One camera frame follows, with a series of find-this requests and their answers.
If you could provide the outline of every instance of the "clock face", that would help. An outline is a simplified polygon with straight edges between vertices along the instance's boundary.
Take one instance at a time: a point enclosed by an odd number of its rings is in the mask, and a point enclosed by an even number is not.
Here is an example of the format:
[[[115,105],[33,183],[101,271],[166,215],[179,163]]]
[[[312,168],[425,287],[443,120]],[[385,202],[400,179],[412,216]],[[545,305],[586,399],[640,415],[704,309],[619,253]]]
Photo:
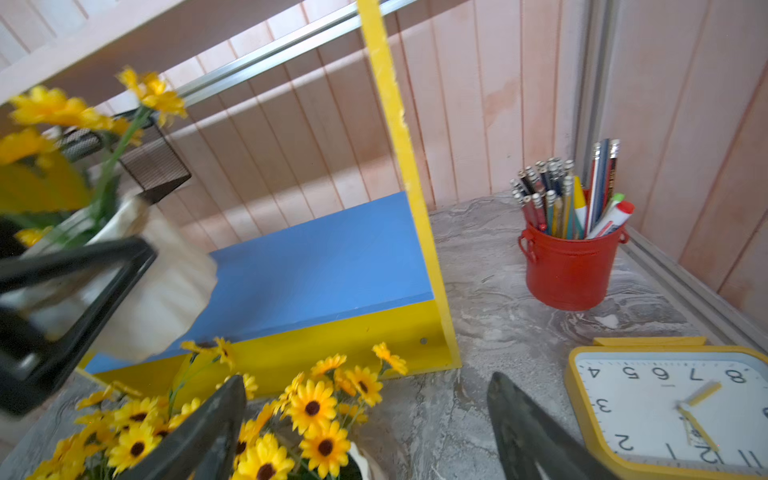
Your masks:
[[[744,353],[583,352],[575,359],[608,447],[629,462],[768,475],[768,365]],[[677,410],[690,407],[714,451]]]

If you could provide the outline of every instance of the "yellow clock frame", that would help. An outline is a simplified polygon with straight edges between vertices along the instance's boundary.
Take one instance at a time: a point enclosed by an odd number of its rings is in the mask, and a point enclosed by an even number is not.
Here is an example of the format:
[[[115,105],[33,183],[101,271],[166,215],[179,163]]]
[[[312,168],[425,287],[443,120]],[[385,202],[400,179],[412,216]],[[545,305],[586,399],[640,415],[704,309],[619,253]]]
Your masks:
[[[747,480],[754,475],[739,475],[726,472],[709,472],[695,468],[666,467],[659,465],[641,465],[624,460],[615,454],[600,434],[598,418],[590,408],[590,399],[584,383],[576,368],[576,357],[585,352],[699,352],[699,353],[746,353],[768,364],[768,356],[742,346],[707,346],[707,338],[695,337],[637,337],[637,338],[597,338],[595,346],[580,346],[568,356],[565,369],[565,389],[571,397],[576,419],[587,450],[603,465],[623,480],[694,480],[707,478],[713,480]]]

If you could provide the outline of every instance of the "clock hand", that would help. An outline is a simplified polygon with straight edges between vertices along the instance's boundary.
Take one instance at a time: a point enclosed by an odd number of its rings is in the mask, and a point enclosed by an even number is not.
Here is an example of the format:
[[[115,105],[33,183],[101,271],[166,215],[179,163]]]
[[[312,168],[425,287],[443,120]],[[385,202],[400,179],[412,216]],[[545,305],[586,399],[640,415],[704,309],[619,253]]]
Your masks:
[[[686,398],[682,402],[678,402],[676,406],[677,411],[688,422],[690,422],[691,425],[694,426],[694,428],[701,434],[701,438],[704,439],[704,441],[715,452],[720,451],[720,448],[712,440],[712,437],[710,437],[707,434],[707,432],[704,431],[701,424],[696,420],[696,417],[694,417],[694,414],[691,412],[690,408],[698,405],[699,403],[702,403],[702,401],[709,398],[711,395],[713,395],[717,390],[720,390],[722,387],[723,387],[723,384],[721,384],[720,382],[709,381],[700,389],[698,389],[696,392],[688,396],[688,398]]]
[[[704,439],[704,441],[707,443],[707,445],[710,446],[711,449],[713,449],[715,452],[720,451],[720,447],[717,446],[717,443],[712,440],[712,437],[707,434],[707,432],[704,430],[704,428],[701,426],[701,424],[696,420],[696,417],[694,417],[694,414],[690,412],[690,405],[687,403],[678,403],[677,404],[677,411],[685,417],[685,419],[690,422],[691,425],[694,426],[694,428],[701,434],[701,438]]]

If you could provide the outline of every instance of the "blue shelf board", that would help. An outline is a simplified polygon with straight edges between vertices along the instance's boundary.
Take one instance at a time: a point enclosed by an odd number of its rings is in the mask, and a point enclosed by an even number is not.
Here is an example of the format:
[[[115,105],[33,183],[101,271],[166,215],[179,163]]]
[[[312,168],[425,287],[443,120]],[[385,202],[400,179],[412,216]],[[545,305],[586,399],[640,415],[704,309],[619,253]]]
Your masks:
[[[405,193],[213,252],[219,282],[184,340],[242,342],[433,300]],[[103,354],[95,374],[132,365]]]

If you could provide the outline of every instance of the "white vase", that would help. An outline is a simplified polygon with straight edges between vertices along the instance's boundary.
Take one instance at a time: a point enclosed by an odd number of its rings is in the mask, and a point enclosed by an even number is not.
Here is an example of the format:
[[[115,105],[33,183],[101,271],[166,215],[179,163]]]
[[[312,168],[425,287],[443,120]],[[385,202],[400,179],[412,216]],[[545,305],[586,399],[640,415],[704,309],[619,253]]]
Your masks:
[[[384,473],[376,460],[365,450],[358,449],[355,442],[351,443],[349,456],[352,457],[352,460],[357,464],[357,468],[360,469],[362,480],[387,480],[386,473]]]
[[[61,227],[68,232],[82,231],[89,226],[87,217],[87,209],[80,210]],[[157,258],[123,299],[91,348],[117,359],[141,362],[164,351],[192,327],[208,305],[218,279],[216,262],[184,239],[159,211],[136,197],[122,202],[117,213],[88,243],[118,240],[134,234],[152,246]],[[25,255],[48,253],[56,248],[44,238]],[[99,273],[60,303],[32,311],[28,319],[48,338],[58,338],[108,285],[118,268]],[[10,292],[0,303],[26,310],[53,291],[64,288],[66,283],[67,278],[56,279]]]

